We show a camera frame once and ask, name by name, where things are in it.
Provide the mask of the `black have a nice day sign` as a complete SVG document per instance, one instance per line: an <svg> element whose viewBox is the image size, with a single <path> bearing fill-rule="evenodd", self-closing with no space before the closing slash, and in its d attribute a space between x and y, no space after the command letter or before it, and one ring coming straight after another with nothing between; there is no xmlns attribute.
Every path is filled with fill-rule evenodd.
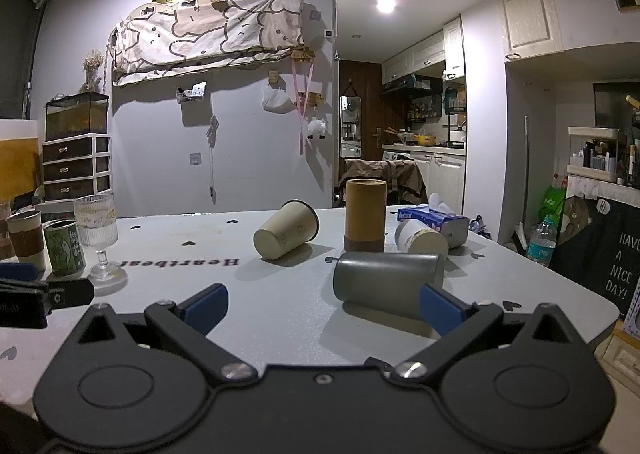
<svg viewBox="0 0 640 454"><path fill-rule="evenodd" d="M598 197L564 201L550 268L610 300L623 317L639 281L637 207Z"/></svg>

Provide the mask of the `brown cardboard tube cup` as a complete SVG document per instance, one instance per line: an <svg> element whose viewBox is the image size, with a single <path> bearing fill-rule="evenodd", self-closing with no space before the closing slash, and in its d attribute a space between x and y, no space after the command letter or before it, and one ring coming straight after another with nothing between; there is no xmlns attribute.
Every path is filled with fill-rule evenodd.
<svg viewBox="0 0 640 454"><path fill-rule="evenodd" d="M382 252L386 226L387 183L380 179L346 182L346 252Z"/></svg>

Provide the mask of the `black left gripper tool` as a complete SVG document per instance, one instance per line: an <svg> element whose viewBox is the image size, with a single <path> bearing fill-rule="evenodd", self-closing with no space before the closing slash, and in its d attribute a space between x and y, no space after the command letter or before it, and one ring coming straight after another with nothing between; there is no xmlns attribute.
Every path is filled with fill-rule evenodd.
<svg viewBox="0 0 640 454"><path fill-rule="evenodd" d="M85 306L94 298L88 279L38 280L31 263L1 263L0 326L41 330L55 310Z"/></svg>

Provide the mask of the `green tin can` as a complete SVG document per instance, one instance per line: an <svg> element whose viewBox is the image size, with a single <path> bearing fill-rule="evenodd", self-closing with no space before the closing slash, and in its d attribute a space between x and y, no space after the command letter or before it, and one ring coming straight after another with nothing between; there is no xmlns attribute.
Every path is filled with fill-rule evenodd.
<svg viewBox="0 0 640 454"><path fill-rule="evenodd" d="M70 275L85 268L84 252L73 219L48 221L43 233L54 274Z"/></svg>

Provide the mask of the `green shopping bag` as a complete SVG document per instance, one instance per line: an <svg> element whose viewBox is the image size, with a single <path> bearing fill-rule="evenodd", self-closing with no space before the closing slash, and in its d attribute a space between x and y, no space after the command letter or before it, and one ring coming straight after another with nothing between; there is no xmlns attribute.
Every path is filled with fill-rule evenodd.
<svg viewBox="0 0 640 454"><path fill-rule="evenodd" d="M566 191L563 188L549 185L537 214L539 222L543 222L544 219L549 217L555 225L559 223L563 211L565 193Z"/></svg>

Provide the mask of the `blue tissue box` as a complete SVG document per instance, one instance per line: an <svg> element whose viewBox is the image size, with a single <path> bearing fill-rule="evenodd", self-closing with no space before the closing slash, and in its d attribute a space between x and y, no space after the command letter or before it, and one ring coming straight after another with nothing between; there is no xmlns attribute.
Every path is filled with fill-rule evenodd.
<svg viewBox="0 0 640 454"><path fill-rule="evenodd" d="M408 219L416 219L439 232L447 240L449 248L465 245L468 239L469 218L455 213L438 193L430 194L426 204L400 207L397 220Z"/></svg>

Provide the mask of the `dried flower vase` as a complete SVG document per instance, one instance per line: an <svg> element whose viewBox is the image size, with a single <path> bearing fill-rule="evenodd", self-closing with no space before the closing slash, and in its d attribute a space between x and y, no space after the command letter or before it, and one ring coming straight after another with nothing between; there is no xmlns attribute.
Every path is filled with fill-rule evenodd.
<svg viewBox="0 0 640 454"><path fill-rule="evenodd" d="M104 55L99 50L90 50L82 63L85 72L85 81L80 86L80 92L100 92L102 78L99 68L104 64Z"/></svg>

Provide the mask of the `ribbed glass goblet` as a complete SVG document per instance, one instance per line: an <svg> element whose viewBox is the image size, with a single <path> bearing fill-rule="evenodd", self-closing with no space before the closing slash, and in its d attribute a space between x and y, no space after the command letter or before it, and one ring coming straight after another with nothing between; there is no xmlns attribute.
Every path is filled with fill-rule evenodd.
<svg viewBox="0 0 640 454"><path fill-rule="evenodd" d="M125 270L109 261L106 253L118 240L114 194L101 192L74 200L74 216L81 245L96 253L96 264L88 274L94 288L105 293L124 284Z"/></svg>

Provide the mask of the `white paper cup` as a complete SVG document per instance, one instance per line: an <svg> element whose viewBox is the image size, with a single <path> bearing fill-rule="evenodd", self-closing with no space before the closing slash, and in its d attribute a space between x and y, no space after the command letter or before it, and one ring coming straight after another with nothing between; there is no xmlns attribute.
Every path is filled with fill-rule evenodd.
<svg viewBox="0 0 640 454"><path fill-rule="evenodd" d="M416 219L407 219L398 225L395 242L398 251L402 253L446 257L449 251L446 237Z"/></svg>

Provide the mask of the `patterned fabric air conditioner cover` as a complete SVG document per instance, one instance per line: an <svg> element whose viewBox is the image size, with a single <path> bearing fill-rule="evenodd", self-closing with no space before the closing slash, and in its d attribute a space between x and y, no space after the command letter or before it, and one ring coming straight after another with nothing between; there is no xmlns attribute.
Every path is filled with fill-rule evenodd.
<svg viewBox="0 0 640 454"><path fill-rule="evenodd" d="M304 46L304 0L170 0L116 24L112 85L277 62Z"/></svg>

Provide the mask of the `white plastic bag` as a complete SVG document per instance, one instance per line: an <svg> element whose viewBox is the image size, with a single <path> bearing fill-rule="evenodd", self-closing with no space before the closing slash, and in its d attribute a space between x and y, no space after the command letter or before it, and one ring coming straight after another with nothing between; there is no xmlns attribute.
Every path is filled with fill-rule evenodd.
<svg viewBox="0 0 640 454"><path fill-rule="evenodd" d="M284 89L267 84L262 89L262 108L270 113L286 114L295 109L295 104Z"/></svg>

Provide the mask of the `chair with brown jacket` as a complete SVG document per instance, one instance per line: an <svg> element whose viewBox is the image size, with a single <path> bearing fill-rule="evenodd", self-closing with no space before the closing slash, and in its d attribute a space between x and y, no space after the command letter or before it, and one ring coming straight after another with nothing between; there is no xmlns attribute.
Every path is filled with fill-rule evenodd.
<svg viewBox="0 0 640 454"><path fill-rule="evenodd" d="M388 205L419 205L427 202L426 187L420 169L416 162L410 159L392 159L391 161L348 159L338 184L343 199L346 197L347 181L356 179L385 181Z"/></svg>

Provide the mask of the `beige paper cup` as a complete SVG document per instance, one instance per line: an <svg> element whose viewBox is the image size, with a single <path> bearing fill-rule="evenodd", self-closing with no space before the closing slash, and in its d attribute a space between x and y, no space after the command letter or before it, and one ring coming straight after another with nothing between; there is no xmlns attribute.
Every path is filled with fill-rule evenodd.
<svg viewBox="0 0 640 454"><path fill-rule="evenodd" d="M262 259L278 260L312 241L319 228L319 217L309 204L289 200L255 231L254 248Z"/></svg>

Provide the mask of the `plastic water bottle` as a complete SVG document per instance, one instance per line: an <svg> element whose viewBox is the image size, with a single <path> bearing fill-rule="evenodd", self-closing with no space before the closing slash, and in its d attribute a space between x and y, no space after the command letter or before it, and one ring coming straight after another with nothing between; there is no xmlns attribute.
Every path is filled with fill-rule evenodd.
<svg viewBox="0 0 640 454"><path fill-rule="evenodd" d="M556 244L556 221L551 215L533 229L526 257L545 267L549 266Z"/></svg>

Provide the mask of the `grey metal cup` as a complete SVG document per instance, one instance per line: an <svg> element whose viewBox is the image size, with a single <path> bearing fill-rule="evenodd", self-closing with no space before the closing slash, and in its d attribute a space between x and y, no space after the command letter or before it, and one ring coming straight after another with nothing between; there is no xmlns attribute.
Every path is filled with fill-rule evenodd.
<svg viewBox="0 0 640 454"><path fill-rule="evenodd" d="M445 263L443 255L347 252L335 260L333 292L342 303L421 320L420 290L442 287Z"/></svg>

